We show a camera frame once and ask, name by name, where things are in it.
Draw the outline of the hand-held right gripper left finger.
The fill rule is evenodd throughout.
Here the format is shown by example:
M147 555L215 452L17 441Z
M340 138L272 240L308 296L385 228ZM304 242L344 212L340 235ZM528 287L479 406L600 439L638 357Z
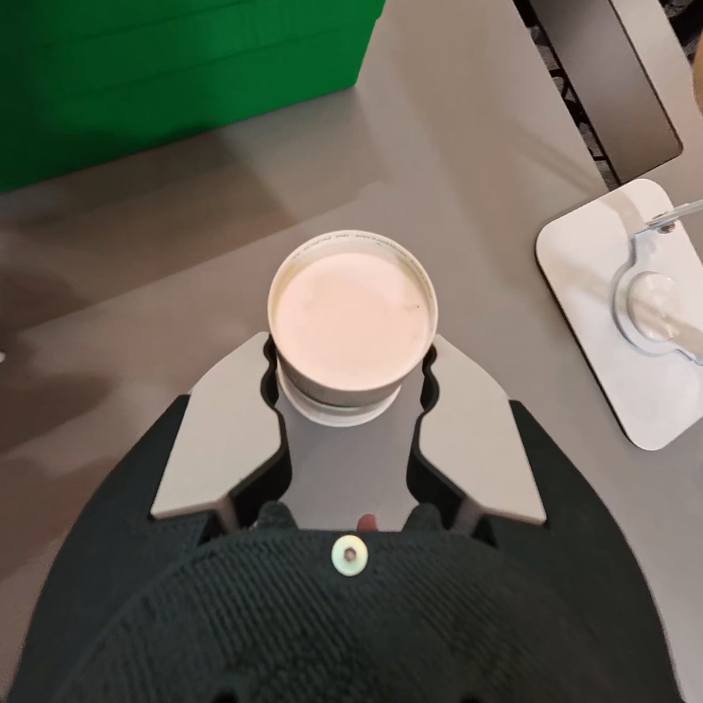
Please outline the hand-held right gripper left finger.
M259 332L196 382L151 507L153 519L211 510L225 531L236 531L286 492L292 468L276 381L275 346Z

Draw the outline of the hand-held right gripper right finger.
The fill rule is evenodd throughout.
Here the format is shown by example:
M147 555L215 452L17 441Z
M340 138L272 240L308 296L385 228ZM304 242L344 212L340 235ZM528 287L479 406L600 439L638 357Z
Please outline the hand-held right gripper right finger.
M437 335L422 364L422 413L406 483L450 532L471 535L485 517L544 527L536 480L502 386Z

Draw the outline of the white paper cup green band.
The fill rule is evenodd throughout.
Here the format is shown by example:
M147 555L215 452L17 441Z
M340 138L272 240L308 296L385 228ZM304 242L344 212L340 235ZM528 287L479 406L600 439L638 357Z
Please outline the white paper cup green band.
M346 428L391 407L434 342L439 310L411 252L377 233L344 230L284 259L267 318L288 401L313 423Z

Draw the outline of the green plastic bin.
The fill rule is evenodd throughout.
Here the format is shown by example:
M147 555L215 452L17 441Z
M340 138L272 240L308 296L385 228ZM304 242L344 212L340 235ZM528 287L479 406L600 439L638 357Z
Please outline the green plastic bin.
M1 191L353 86L384 1L2 1Z

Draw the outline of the grey desk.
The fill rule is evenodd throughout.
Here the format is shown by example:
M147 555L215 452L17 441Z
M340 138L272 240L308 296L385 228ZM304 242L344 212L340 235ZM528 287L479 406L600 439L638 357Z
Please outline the grey desk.
M1 697L57 551L173 399L268 328L282 260L358 229L414 253L439 331L607 504L702 701L702 424L624 436L535 241L607 188L511 1L388 1L356 86L1 196Z

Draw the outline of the wooden document stand white base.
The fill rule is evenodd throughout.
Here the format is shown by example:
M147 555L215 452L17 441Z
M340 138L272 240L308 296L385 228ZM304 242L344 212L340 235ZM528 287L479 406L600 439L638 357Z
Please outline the wooden document stand white base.
M550 222L536 259L629 440L647 451L702 419L702 262L655 181L636 179Z

